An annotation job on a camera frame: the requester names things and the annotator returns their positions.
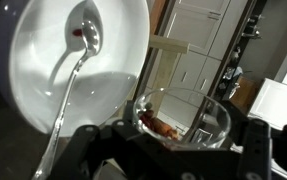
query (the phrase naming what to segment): glass cup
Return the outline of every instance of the glass cup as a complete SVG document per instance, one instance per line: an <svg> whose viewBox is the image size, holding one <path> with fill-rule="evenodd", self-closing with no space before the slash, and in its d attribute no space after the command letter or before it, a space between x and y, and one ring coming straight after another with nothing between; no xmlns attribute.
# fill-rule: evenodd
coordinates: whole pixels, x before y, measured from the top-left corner
<svg viewBox="0 0 287 180"><path fill-rule="evenodd" d="M171 148L219 148L231 129L227 110L195 91L161 88L137 98L133 125Z"/></svg>

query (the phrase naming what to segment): spoon handle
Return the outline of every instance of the spoon handle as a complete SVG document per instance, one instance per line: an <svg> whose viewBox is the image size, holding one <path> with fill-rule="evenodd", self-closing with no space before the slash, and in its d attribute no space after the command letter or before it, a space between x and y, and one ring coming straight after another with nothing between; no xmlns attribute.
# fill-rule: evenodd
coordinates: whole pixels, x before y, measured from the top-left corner
<svg viewBox="0 0 287 180"><path fill-rule="evenodd" d="M57 148L57 144L58 144L58 140L59 140L59 136L60 136L60 130L61 130L61 127L62 127L63 121L64 121L64 114L65 114L65 110L66 110L66 105L68 103L75 78L78 75L78 72L80 71L82 65L84 64L84 62L89 57L91 57L91 53L88 53L88 51L86 50L84 55L81 57L81 59L76 63L76 65L75 65L75 67L74 67L74 69L70 75L68 84L66 86L65 94L63 96L63 99L62 99L62 102L60 105L59 112L58 112L56 120L54 122L54 127L53 127L53 130L51 133L49 143L48 143L46 150L42 156L41 162L40 162L35 174L32 177L32 180L45 180L51 173L52 166L54 163L56 148Z"/></svg>

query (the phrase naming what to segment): white plate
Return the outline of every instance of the white plate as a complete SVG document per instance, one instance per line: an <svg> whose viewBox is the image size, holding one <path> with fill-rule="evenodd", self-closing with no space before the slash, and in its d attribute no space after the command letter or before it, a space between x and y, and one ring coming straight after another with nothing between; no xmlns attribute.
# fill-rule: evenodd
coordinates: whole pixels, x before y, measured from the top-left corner
<svg viewBox="0 0 287 180"><path fill-rule="evenodd" d="M99 125L113 115L136 82L145 59L149 37L146 1L94 2L102 17L103 46L98 56L85 63L77 77L61 136L71 136L84 124ZM0 90L9 102L13 99L32 126L44 133L52 129L69 74L84 53L80 48L82 41L70 32L78 28L75 19L82 15L80 3L84 2L11 0L0 3L0 29L9 28L6 32L0 31L0 53L5 54L0 55ZM73 51L68 55L65 54L67 43L72 44L69 47ZM60 59L63 63L57 66L58 72L53 76Z"/></svg>

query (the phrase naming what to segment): glass bowl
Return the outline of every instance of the glass bowl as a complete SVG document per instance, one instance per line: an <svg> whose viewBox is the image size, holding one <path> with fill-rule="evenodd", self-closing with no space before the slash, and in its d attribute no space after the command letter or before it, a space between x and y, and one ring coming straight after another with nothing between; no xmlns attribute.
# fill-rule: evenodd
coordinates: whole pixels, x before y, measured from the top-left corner
<svg viewBox="0 0 287 180"><path fill-rule="evenodd" d="M161 88L137 98L133 125L169 147L219 148L231 128L227 110L195 91Z"/></svg>

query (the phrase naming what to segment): metal spoon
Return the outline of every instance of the metal spoon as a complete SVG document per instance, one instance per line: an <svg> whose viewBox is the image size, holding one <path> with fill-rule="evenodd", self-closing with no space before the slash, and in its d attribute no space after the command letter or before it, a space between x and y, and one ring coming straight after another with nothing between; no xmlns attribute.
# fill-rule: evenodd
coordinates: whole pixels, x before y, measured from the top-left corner
<svg viewBox="0 0 287 180"><path fill-rule="evenodd" d="M65 109L69 100L69 96L71 94L74 80L86 60L92 56L96 56L101 50L103 42L102 22L100 13L97 10L93 0L86 0L83 12L82 33L83 41L85 44L85 53L76 63L70 75L59 112L54 122L50 141L45 150L45 153L42 156L41 162L34 176L32 177L32 180L44 180L51 173L56 147L59 140L60 130L64 121Z"/></svg>

